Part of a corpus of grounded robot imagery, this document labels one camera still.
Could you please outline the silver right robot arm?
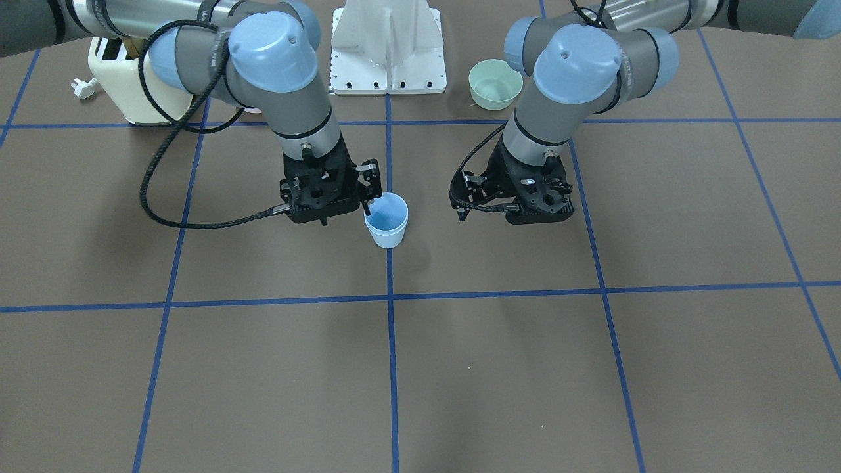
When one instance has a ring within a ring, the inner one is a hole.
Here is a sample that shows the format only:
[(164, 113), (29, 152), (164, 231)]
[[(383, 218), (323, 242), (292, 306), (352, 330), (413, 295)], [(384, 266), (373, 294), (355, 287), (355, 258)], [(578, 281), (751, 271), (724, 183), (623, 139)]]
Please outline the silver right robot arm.
[[(151, 158), (139, 203), (153, 221), (180, 229), (222, 229), (285, 214), (294, 223), (318, 221), (363, 208), (382, 196), (375, 159), (352, 162), (319, 75), (318, 19), (300, 1), (3, 1), (2, 56), (87, 37), (144, 39), (139, 85), (147, 100), (145, 63), (194, 101), (174, 118), (153, 104), (172, 130)], [(221, 223), (164, 219), (150, 207), (151, 177), (187, 121), (217, 98), (239, 111), (257, 108), (283, 152), (281, 204)]]

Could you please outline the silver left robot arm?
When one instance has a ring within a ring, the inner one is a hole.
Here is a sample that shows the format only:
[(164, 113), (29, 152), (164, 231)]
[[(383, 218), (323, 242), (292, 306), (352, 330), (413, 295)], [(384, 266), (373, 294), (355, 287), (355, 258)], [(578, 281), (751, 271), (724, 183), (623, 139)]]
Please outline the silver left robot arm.
[(562, 150), (583, 121), (663, 89), (681, 63), (673, 33), (705, 26), (795, 39), (839, 32), (838, 1), (601, 1), (555, 18), (526, 17), (505, 39), (508, 66), (531, 79), (486, 170), (460, 164), (451, 207), (502, 213), (513, 225), (574, 214)]

